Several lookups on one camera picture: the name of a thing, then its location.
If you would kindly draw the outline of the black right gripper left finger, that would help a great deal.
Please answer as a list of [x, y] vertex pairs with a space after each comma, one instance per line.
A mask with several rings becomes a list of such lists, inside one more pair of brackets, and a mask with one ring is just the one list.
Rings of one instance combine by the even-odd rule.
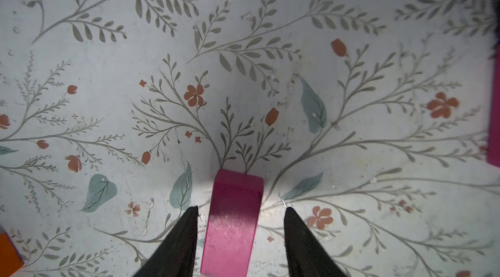
[[198, 215], [198, 207], [189, 207], [157, 251], [134, 276], [192, 277], [197, 248]]

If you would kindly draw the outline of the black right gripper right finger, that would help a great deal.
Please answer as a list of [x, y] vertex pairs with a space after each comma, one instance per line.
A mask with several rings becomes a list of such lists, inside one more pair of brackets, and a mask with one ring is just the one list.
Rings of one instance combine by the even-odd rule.
[[289, 276], [346, 277], [292, 207], [285, 211], [284, 232]]

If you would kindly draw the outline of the orange building block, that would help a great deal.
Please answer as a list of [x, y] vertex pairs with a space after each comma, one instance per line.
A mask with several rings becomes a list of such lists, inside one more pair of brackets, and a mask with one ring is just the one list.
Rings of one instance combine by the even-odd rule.
[[11, 277], [23, 267], [23, 260], [6, 233], [1, 234], [0, 275]]

